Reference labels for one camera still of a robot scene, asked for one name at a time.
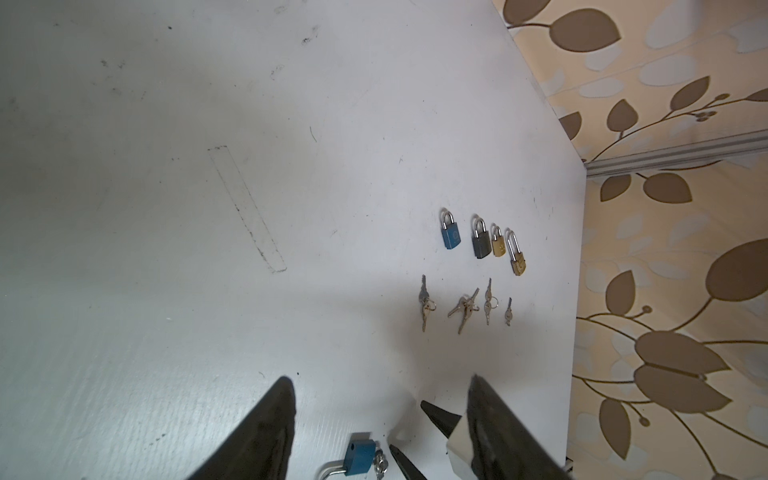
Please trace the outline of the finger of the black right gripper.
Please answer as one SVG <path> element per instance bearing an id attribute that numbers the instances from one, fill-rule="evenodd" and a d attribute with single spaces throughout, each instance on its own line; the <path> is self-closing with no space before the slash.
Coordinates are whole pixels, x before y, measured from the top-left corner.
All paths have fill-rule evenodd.
<path id="1" fill-rule="evenodd" d="M 426 480 L 424 474 L 410 461 L 401 449 L 390 444 L 389 450 L 406 480 Z"/>
<path id="2" fill-rule="evenodd" d="M 451 413 L 426 400 L 420 402 L 421 410 L 427 415 L 432 424 L 446 437 L 450 438 L 462 419 L 459 414 Z"/>

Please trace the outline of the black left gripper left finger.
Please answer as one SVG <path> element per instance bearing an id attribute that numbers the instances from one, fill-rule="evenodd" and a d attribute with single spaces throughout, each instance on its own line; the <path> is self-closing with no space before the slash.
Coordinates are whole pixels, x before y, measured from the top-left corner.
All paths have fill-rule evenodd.
<path id="1" fill-rule="evenodd" d="M 280 377 L 192 479 L 284 479 L 295 433 L 293 382 Z"/>

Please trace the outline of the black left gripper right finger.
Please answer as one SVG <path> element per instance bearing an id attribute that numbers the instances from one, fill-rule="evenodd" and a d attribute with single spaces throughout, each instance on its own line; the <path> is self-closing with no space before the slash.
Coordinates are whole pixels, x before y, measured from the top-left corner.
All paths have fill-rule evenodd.
<path id="1" fill-rule="evenodd" d="M 471 468 L 479 479 L 567 479 L 492 386 L 472 377 L 467 397 Z"/>

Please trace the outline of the blue padlock with keys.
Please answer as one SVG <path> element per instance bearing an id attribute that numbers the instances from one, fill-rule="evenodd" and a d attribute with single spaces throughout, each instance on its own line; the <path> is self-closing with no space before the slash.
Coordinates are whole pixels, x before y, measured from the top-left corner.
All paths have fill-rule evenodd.
<path id="1" fill-rule="evenodd" d="M 456 248 L 461 243 L 458 224 L 453 214 L 446 208 L 440 212 L 441 234 L 444 246 L 448 250 Z"/>
<path id="2" fill-rule="evenodd" d="M 373 472 L 376 479 L 383 479 L 388 469 L 389 461 L 379 443 L 371 438 L 370 433 L 358 432 L 350 436 L 344 457 L 321 466 L 315 478 L 349 478 Z"/>

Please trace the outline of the brass padlock with key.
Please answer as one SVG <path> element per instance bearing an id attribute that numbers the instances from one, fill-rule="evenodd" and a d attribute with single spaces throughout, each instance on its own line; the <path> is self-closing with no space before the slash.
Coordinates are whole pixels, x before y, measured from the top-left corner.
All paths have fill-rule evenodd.
<path id="1" fill-rule="evenodd" d="M 505 233 L 505 240 L 507 243 L 507 250 L 510 255 L 510 264 L 513 273 L 516 276 L 522 276 L 526 271 L 526 261 L 522 250 L 519 247 L 515 232 L 508 229 Z"/>

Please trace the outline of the black padlock with keys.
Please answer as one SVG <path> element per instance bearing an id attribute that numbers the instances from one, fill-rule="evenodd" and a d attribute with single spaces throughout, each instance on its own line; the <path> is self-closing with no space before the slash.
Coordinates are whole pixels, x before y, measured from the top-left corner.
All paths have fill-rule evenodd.
<path id="1" fill-rule="evenodd" d="M 485 220 L 475 215 L 472 219 L 472 245 L 477 259 L 483 259 L 492 252 L 492 244 Z"/>

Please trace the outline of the small brass padlock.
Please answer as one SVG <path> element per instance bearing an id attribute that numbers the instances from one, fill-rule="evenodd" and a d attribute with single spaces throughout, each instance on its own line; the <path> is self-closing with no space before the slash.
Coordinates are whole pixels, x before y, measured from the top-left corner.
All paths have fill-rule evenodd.
<path id="1" fill-rule="evenodd" d="M 506 241 L 500 227 L 496 224 L 491 226 L 491 246 L 495 257 L 506 255 Z"/>

